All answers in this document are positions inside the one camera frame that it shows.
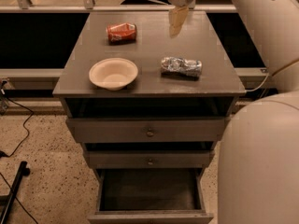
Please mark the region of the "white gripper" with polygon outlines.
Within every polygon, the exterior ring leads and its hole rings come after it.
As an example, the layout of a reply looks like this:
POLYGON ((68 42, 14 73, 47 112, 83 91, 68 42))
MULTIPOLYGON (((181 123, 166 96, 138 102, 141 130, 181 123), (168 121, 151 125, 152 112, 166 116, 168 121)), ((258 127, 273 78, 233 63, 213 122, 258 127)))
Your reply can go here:
POLYGON ((185 22, 189 8, 187 7, 194 0, 168 0, 175 7, 169 10, 169 34, 175 37, 180 33, 180 30, 185 22))

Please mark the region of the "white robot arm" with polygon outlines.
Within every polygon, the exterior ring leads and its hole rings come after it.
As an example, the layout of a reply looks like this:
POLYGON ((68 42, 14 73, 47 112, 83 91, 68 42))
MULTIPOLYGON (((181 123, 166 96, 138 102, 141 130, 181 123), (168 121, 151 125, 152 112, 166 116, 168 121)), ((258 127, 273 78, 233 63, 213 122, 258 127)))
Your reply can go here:
POLYGON ((231 1, 278 94, 240 109, 226 126, 218 224, 299 224, 299 5, 231 1))

